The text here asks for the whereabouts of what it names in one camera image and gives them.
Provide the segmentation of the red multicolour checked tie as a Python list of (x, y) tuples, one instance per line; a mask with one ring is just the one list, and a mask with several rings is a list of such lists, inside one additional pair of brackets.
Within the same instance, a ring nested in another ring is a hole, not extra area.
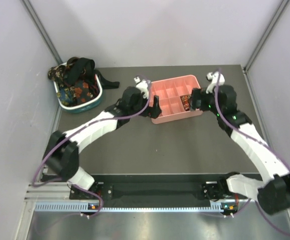
[(191, 95), (189, 94), (180, 96), (180, 99), (181, 99), (181, 102), (185, 111), (190, 111), (190, 97)]

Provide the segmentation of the pink compartment tray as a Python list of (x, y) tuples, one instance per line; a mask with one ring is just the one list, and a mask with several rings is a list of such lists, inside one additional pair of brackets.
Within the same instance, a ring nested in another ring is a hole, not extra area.
[(162, 79), (151, 83), (150, 106), (153, 106), (153, 97), (159, 96), (159, 105), (162, 113), (158, 118), (152, 119), (154, 124), (191, 118), (202, 115), (202, 111), (185, 111), (180, 99), (182, 95), (190, 95), (193, 88), (200, 88), (194, 75), (184, 75), (174, 78)]

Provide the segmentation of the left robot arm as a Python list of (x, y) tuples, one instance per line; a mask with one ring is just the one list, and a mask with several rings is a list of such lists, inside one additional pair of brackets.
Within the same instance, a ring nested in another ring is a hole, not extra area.
[(113, 105), (103, 110), (98, 116), (81, 126), (66, 132), (52, 133), (47, 145), (43, 163), (61, 179), (81, 189), (87, 198), (97, 195), (98, 186), (94, 178), (79, 164), (79, 155), (89, 144), (122, 127), (135, 116), (158, 118), (162, 113), (159, 96), (153, 96), (153, 106), (148, 90), (142, 92), (137, 87), (128, 87)]

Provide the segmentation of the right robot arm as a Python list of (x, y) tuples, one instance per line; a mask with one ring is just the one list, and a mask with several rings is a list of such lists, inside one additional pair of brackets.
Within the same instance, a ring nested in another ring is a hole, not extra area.
[(290, 209), (290, 170), (271, 152), (251, 119), (237, 108), (236, 96), (234, 88), (225, 84), (211, 93), (193, 88), (189, 100), (191, 110), (215, 114), (219, 127), (245, 152), (261, 176), (256, 180), (228, 173), (218, 181), (218, 192), (224, 198), (239, 194), (252, 199), (269, 215)]

